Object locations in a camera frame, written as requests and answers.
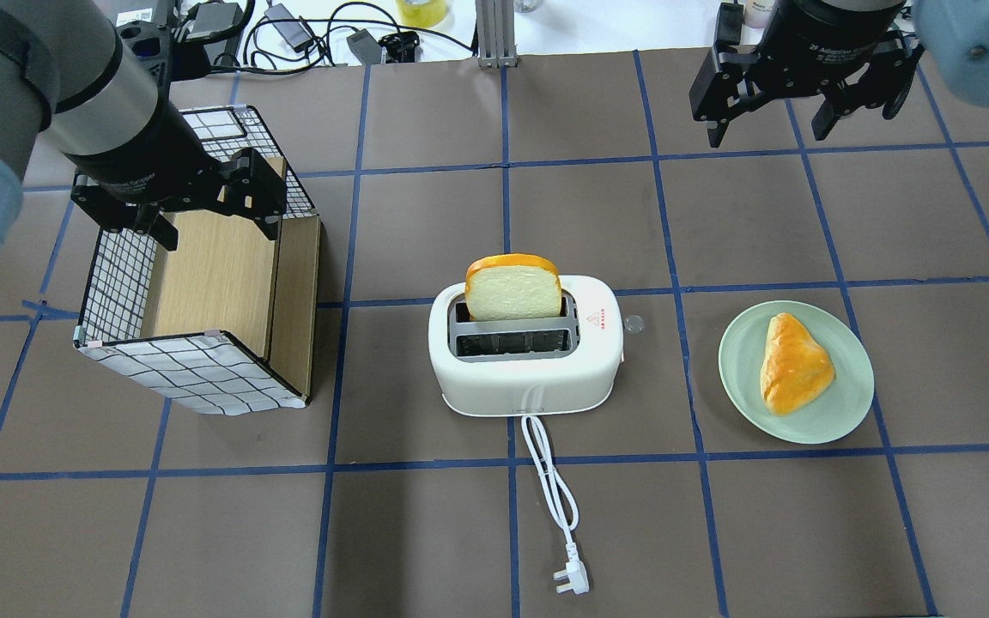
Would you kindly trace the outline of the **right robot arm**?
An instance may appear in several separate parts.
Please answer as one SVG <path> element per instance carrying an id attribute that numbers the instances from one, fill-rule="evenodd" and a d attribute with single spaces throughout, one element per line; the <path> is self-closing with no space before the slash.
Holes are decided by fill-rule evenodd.
<path id="1" fill-rule="evenodd" d="M 823 97 L 824 140 L 842 118 L 894 118 L 931 54 L 950 92 L 989 108 L 989 1 L 777 1 L 752 51 L 738 50 L 744 8 L 722 3 L 712 46 L 689 90 L 692 118 L 717 148 L 731 121 L 773 100 Z"/>

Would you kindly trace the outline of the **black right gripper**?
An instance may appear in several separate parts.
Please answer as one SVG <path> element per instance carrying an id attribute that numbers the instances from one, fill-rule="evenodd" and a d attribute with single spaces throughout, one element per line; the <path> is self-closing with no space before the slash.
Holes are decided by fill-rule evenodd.
<path id="1" fill-rule="evenodd" d="M 797 32 L 768 33 L 739 51 L 742 25 L 719 24 L 689 90 L 692 118 L 706 121 L 710 148 L 719 148 L 731 121 L 773 100 L 823 95 L 811 120 L 817 142 L 859 109 L 898 116 L 925 52 L 921 40 L 898 27 L 860 48 L 831 48 Z"/>

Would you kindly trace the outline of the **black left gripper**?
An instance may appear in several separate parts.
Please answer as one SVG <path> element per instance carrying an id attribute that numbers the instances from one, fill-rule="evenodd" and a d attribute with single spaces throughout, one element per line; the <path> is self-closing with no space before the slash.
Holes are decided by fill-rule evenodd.
<path id="1" fill-rule="evenodd" d="M 262 153 L 246 146 L 226 161 L 203 154 L 182 158 L 131 181 L 102 181 L 78 169 L 70 198 L 103 231 L 148 235 L 176 251 L 179 233 L 166 214 L 205 210 L 240 216 L 278 241 L 287 211 L 286 184 Z"/>

